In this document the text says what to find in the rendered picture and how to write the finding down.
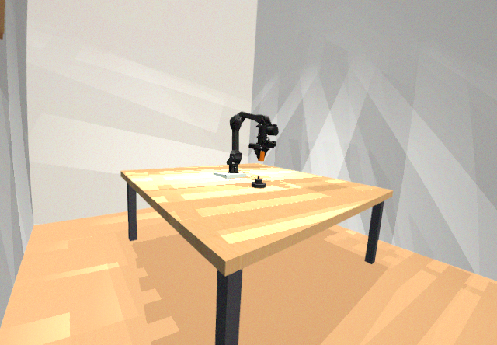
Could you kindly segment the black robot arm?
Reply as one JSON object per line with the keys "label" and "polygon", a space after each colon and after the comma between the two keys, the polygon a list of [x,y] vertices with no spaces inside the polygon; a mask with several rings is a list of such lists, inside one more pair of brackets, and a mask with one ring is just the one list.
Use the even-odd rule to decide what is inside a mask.
{"label": "black robot arm", "polygon": [[[241,128],[242,122],[244,122],[245,118],[255,120],[259,123],[256,127],[259,128],[258,134],[260,135],[277,136],[279,133],[277,124],[272,124],[269,116],[262,114],[255,115],[243,111],[234,115],[230,119],[230,126],[232,129],[232,151],[230,153],[229,159],[226,161],[227,165],[229,165],[228,173],[239,173],[238,165],[240,165],[240,161],[242,160],[242,153],[239,151],[239,129]],[[269,138],[268,140],[264,138],[262,143],[268,148],[273,148],[276,146],[276,142],[270,141]]]}

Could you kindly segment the grey round pedestal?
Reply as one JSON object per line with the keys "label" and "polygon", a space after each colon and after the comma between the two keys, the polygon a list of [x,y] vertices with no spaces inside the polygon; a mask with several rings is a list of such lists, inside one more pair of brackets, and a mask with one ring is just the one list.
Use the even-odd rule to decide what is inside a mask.
{"label": "grey round pedestal", "polygon": [[266,184],[263,183],[262,179],[260,179],[259,176],[258,176],[258,179],[255,179],[255,182],[252,182],[251,187],[254,187],[254,188],[265,188]]}

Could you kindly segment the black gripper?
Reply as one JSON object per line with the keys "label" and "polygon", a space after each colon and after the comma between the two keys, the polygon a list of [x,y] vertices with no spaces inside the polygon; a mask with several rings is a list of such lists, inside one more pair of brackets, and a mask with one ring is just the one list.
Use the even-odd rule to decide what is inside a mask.
{"label": "black gripper", "polygon": [[256,153],[256,156],[257,156],[257,159],[260,158],[260,152],[265,152],[265,155],[264,155],[264,158],[266,156],[266,153],[270,150],[270,148],[266,147],[265,145],[263,145],[262,141],[264,140],[264,138],[266,138],[267,140],[267,135],[260,135],[258,134],[258,136],[256,136],[258,138],[258,143],[250,143],[248,145],[249,148],[252,148],[254,149],[255,153]]}

